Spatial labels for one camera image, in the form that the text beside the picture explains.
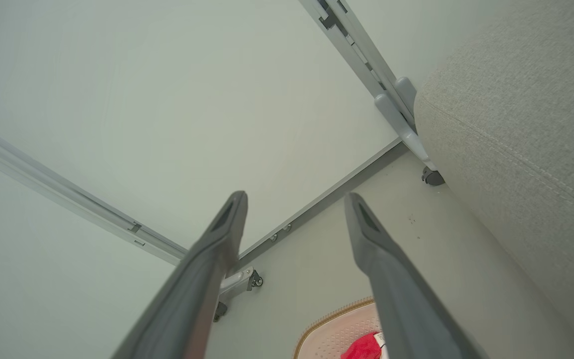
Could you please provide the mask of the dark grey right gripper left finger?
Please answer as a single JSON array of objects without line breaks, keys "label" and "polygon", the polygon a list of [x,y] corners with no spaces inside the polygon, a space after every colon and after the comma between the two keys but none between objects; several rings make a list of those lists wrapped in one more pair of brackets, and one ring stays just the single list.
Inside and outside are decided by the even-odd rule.
[{"label": "dark grey right gripper left finger", "polygon": [[235,191],[114,353],[115,359],[202,359],[226,273],[237,264],[248,196]]}]

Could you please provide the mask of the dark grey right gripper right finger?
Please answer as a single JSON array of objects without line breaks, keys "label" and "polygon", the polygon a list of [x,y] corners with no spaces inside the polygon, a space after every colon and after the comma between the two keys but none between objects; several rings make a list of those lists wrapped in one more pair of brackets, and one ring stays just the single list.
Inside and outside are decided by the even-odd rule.
[{"label": "dark grey right gripper right finger", "polygon": [[424,277],[370,209],[344,198],[353,257],[369,278],[392,359],[485,359],[485,350],[442,304]]}]

